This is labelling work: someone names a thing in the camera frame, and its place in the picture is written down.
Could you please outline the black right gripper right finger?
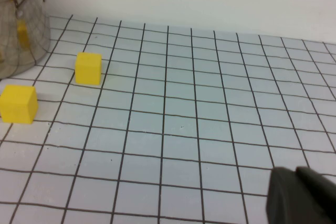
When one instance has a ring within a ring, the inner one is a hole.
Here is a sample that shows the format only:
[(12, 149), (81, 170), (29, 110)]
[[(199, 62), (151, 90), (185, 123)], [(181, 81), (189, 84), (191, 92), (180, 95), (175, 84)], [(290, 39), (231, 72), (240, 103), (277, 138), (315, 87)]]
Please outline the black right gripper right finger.
[(325, 214), (335, 223), (335, 183), (308, 167), (297, 167), (296, 175)]

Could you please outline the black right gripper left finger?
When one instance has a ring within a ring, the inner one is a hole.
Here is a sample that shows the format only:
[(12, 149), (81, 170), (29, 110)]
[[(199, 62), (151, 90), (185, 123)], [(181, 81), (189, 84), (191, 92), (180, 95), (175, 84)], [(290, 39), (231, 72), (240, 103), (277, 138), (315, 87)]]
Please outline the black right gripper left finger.
[(272, 169), (266, 202), (269, 223), (332, 223), (303, 182), (284, 167)]

